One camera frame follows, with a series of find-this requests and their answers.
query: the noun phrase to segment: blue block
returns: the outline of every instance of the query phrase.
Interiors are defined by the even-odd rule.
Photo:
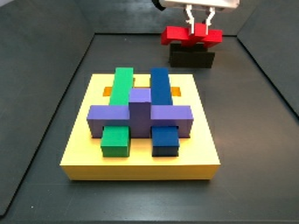
[[[174,105],[168,69],[151,69],[152,105]]]
[[[154,157],[178,157],[181,148],[178,128],[152,127],[152,145]]]

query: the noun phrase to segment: gray floor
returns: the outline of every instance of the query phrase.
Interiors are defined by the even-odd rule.
[[[92,73],[167,67],[158,36],[96,36],[3,221],[299,221],[298,120],[235,38],[194,74],[222,167],[213,181],[71,182],[59,166]]]

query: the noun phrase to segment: purple block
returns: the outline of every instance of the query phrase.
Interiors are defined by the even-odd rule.
[[[178,126],[179,137],[191,137],[191,106],[154,105],[151,119],[152,126]]]
[[[151,135],[151,89],[132,88],[128,100],[131,137]]]
[[[128,102],[152,102],[151,88],[131,88]]]
[[[104,126],[128,126],[128,106],[92,105],[88,110],[88,128],[92,137],[102,137]]]

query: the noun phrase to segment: toy block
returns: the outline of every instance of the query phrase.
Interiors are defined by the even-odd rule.
[[[211,68],[214,58],[215,52],[209,52],[203,44],[194,45],[193,47],[171,44],[171,67]]]
[[[106,87],[104,92],[103,92],[103,96],[111,96],[111,92],[112,92],[112,87]]]
[[[202,42],[203,38],[207,36],[207,25],[195,24],[194,34],[190,35],[190,39],[182,41],[182,46],[194,46],[198,42]]]
[[[151,69],[152,105],[172,105],[171,83],[167,68]]]
[[[150,74],[135,74],[135,77],[138,80],[150,80]],[[172,85],[182,89],[182,97],[174,97],[172,103],[191,105],[194,115],[191,138],[181,139],[181,156],[152,157],[152,139],[132,138],[130,157],[103,157],[99,149],[103,139],[91,138],[87,114],[90,105],[108,105],[108,98],[102,95],[104,87],[112,86],[114,79],[114,74],[94,74],[91,77],[60,161],[60,167],[68,178],[72,180],[213,179],[221,161],[191,74],[170,74]]]
[[[128,106],[92,105],[87,120],[92,137],[102,137],[104,126],[128,126]]]
[[[171,90],[172,90],[172,96],[183,96],[179,87],[171,87]]]
[[[131,137],[150,137],[151,101],[151,88],[131,89],[128,102]]]
[[[106,126],[100,148],[104,158],[127,158],[130,156],[130,128]]]
[[[162,45],[170,45],[174,40],[189,41],[190,29],[178,26],[167,26],[162,34]]]
[[[207,37],[202,40],[205,47],[210,48],[222,42],[222,30],[210,30]]]
[[[118,67],[110,105],[128,105],[128,92],[134,86],[134,68]]]
[[[151,119],[152,126],[175,126],[179,128],[179,137],[191,137],[194,121],[191,106],[152,106]]]
[[[177,127],[152,127],[152,157],[178,157],[181,141]]]

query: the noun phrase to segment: yellow base block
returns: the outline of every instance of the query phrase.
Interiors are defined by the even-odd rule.
[[[221,161],[194,78],[191,74],[171,74],[170,80],[182,92],[172,97],[174,105],[191,105],[194,115],[191,138],[181,139],[179,157],[152,157],[152,141],[144,138],[131,140],[130,157],[103,157],[100,139],[91,138],[87,116],[90,105],[108,105],[110,97],[103,93],[114,84],[114,74],[94,74],[60,161],[70,179],[213,179]],[[148,85],[150,74],[136,74],[135,87]]]

